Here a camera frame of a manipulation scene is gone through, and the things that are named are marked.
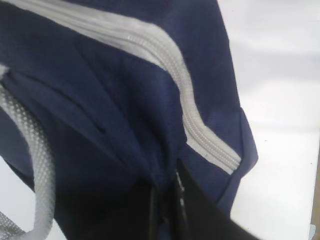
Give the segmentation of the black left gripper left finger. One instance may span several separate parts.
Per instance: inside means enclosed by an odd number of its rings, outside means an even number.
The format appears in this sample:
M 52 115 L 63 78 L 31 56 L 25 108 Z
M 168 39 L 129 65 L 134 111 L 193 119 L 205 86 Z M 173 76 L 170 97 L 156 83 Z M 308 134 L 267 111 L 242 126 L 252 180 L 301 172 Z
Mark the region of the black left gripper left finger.
M 144 213 L 143 240 L 159 240 L 163 225 L 162 195 L 153 185 L 146 190 L 146 207 Z

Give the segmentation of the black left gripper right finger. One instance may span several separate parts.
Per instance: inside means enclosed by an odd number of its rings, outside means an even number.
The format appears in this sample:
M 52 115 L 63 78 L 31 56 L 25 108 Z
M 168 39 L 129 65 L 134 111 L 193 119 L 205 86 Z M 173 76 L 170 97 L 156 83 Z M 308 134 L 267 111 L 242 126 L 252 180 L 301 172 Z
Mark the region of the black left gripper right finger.
M 224 215 L 203 193 L 182 160 L 174 180 L 174 238 L 176 240 L 256 240 Z

